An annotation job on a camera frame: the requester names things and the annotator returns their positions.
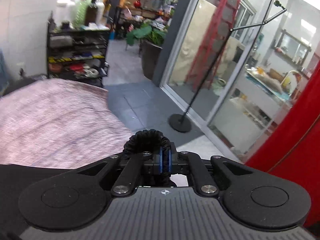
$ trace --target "round rubber pad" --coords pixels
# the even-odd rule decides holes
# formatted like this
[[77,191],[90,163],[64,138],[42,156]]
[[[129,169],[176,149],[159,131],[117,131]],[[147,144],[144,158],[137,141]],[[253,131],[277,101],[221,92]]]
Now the round rubber pad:
[[258,187],[251,192],[252,200],[264,207],[279,207],[289,199],[288,194],[278,187]]
[[84,226],[98,217],[106,204],[106,194],[95,178],[75,173],[37,182],[19,197],[23,217],[50,231]]
[[42,202],[52,208],[63,208],[74,204],[79,193],[70,187],[53,187],[42,194]]

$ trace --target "gray floor tile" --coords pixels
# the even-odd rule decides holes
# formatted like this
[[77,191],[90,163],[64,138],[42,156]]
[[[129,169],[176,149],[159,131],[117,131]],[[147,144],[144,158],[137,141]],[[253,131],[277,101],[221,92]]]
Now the gray floor tile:
[[[171,88],[188,103],[194,95],[191,85],[188,84],[171,86]],[[206,119],[218,98],[219,96],[217,96],[212,89],[203,88],[197,95],[196,100],[192,105],[192,109],[203,119]]]
[[183,111],[166,95],[166,98],[153,98],[152,103],[158,107],[159,111],[166,119],[172,114],[182,114]]
[[139,45],[128,46],[125,40],[109,41],[107,62],[110,65],[108,77],[103,78],[104,85],[147,81],[143,75],[141,58],[138,55]]
[[131,131],[144,129],[144,126],[132,109],[114,111],[113,114]]
[[120,92],[125,93],[127,91],[136,91],[141,90],[141,87],[138,83],[126,83],[126,84],[118,84],[118,85],[106,85],[104,89],[109,90],[110,92]]
[[199,128],[194,124],[192,124],[192,130],[188,133],[179,133],[175,131],[167,122],[147,127],[147,130],[150,129],[155,129],[162,132],[165,137],[167,137],[171,142],[174,142],[176,147],[188,143],[203,135]]
[[166,117],[161,114],[161,110],[154,104],[147,104],[137,108],[133,108],[133,111],[138,116],[140,122],[149,127],[157,123],[166,122]]
[[136,133],[136,132],[139,132],[139,131],[143,131],[143,130],[146,130],[146,128],[141,128],[141,129],[138,129],[138,130],[135,130],[135,131],[132,131],[134,134]]
[[127,99],[132,108],[145,106],[151,100],[151,98],[143,90],[126,91],[124,92],[124,98]]
[[124,98],[121,93],[112,93],[108,96],[108,107],[113,111],[131,109],[128,101]]

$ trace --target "gray pillar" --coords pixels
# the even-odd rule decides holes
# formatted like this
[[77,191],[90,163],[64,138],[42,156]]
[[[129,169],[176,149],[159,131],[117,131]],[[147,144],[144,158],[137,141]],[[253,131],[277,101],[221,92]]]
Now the gray pillar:
[[177,38],[177,34],[180,28],[180,25],[183,21],[183,17],[188,8],[190,0],[179,0],[177,7],[172,18],[171,25],[168,29],[168,33],[162,45],[162,50],[159,56],[155,72],[153,74],[153,83],[159,87],[164,69],[167,65],[171,50],[173,49],[173,44]]

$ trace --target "floor lamp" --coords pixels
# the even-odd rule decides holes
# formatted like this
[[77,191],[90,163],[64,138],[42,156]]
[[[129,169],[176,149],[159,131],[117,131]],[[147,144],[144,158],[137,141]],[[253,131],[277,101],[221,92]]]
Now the floor lamp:
[[227,44],[227,41],[229,39],[229,37],[231,36],[231,34],[234,32],[234,31],[237,31],[237,30],[242,30],[242,29],[247,29],[247,28],[251,28],[251,27],[256,27],[256,26],[262,26],[262,25],[265,25],[267,24],[268,22],[272,21],[273,19],[277,18],[278,16],[282,15],[284,12],[287,11],[286,8],[284,8],[281,3],[276,0],[274,2],[274,5],[277,6],[277,7],[281,7],[282,10],[280,12],[278,12],[277,14],[273,15],[272,17],[270,17],[269,19],[261,22],[261,23],[255,23],[255,24],[250,24],[250,25],[246,25],[246,26],[240,26],[240,27],[236,27],[236,28],[231,28],[229,31],[228,31],[228,35],[226,36],[221,48],[219,49],[215,59],[212,61],[212,63],[210,64],[210,67],[208,69],[208,71],[206,72],[206,74],[204,75],[204,77],[202,78],[202,81],[200,83],[200,85],[198,86],[195,94],[193,95],[193,98],[191,99],[190,103],[189,103],[189,106],[187,107],[187,109],[185,110],[185,112],[183,114],[173,114],[169,117],[168,119],[168,122],[169,122],[169,125],[175,129],[176,131],[178,132],[182,132],[182,133],[185,133],[185,132],[189,132],[191,131],[191,122],[190,120],[186,117],[189,109],[191,108],[193,102],[196,100],[196,97],[198,95],[198,93],[200,92],[200,89],[202,88],[202,85],[204,84],[204,82],[206,81],[206,79],[208,78],[211,70],[213,69],[214,65],[216,64],[217,62],[217,59],[219,57],[219,55],[223,52],[223,49],[225,47],[225,45]]

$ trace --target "white container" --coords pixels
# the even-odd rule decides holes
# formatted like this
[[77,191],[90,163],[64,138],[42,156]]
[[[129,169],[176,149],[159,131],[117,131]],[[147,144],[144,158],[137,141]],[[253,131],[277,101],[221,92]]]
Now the white container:
[[103,12],[104,12],[104,3],[103,0],[99,0],[96,2],[97,6],[98,6],[98,13],[97,13],[97,18],[96,18],[96,25],[99,25],[101,23],[101,19],[103,16]]
[[57,26],[61,26],[63,21],[73,21],[75,3],[70,0],[57,0],[54,13],[54,22]]

